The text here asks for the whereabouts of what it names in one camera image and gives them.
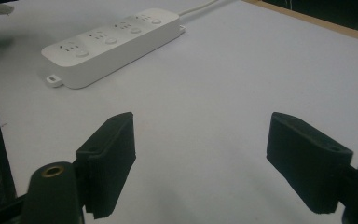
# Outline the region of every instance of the white cable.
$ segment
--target white cable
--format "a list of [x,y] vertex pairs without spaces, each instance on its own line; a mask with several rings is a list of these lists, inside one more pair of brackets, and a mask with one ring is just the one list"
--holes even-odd
[[193,8],[190,8],[190,9],[188,9],[188,10],[182,11],[182,12],[178,13],[178,15],[179,15],[179,16],[183,16],[183,15],[185,15],[185,14],[187,14],[187,13],[200,10],[200,9],[205,8],[205,7],[207,7],[207,6],[209,6],[209,5],[213,4],[213,3],[215,3],[215,2],[217,2],[217,1],[218,1],[218,0],[212,0],[212,1],[210,1],[210,2],[207,2],[207,3],[205,3],[205,4],[200,5],[199,7],[193,7]]

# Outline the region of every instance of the white power strip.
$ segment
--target white power strip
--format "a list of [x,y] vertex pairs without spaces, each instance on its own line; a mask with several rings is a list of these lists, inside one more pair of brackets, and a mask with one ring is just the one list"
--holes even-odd
[[109,75],[185,31],[179,15],[151,8],[42,49],[51,66],[51,87],[80,89]]

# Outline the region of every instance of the wooden trim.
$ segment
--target wooden trim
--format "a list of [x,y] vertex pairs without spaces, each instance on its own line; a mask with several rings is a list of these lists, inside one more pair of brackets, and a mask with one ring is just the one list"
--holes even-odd
[[254,4],[254,5],[257,5],[260,7],[264,7],[264,8],[270,9],[270,10],[274,10],[276,12],[285,14],[287,16],[291,16],[291,17],[297,18],[302,21],[306,21],[306,22],[309,22],[309,23],[312,23],[315,25],[319,25],[326,29],[329,29],[329,30],[338,32],[340,34],[348,35],[348,36],[358,39],[358,31],[352,30],[351,28],[348,28],[348,27],[340,26],[340,25],[334,24],[329,21],[323,21],[323,20],[320,20],[317,18],[313,18],[311,16],[307,16],[307,15],[304,15],[304,14],[301,14],[301,13],[298,13],[298,12],[295,12],[295,11],[292,11],[292,10],[289,10],[289,9],[286,9],[283,7],[277,7],[272,4],[265,3],[261,0],[242,0],[242,1]]

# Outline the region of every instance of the white table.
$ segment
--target white table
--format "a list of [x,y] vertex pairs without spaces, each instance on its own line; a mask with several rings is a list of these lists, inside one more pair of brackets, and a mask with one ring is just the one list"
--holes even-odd
[[266,160],[273,111],[355,153],[358,40],[239,1],[182,18],[186,32],[82,90],[51,89],[40,50],[151,7],[197,1],[31,1],[0,16],[0,123],[20,195],[31,174],[103,122],[134,114],[137,161],[114,214],[87,223],[340,223],[315,215]]

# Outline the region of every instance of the white tabletop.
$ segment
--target white tabletop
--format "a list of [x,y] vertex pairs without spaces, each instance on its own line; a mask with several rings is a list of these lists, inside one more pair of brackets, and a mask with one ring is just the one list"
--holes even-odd
[[40,51],[151,7],[203,0],[31,1],[0,16],[0,123],[17,191],[103,122],[134,114],[137,161],[114,214],[87,223],[340,223],[315,215],[266,160],[271,113],[354,151],[358,40],[240,1],[184,16],[186,32],[81,90],[45,85]]

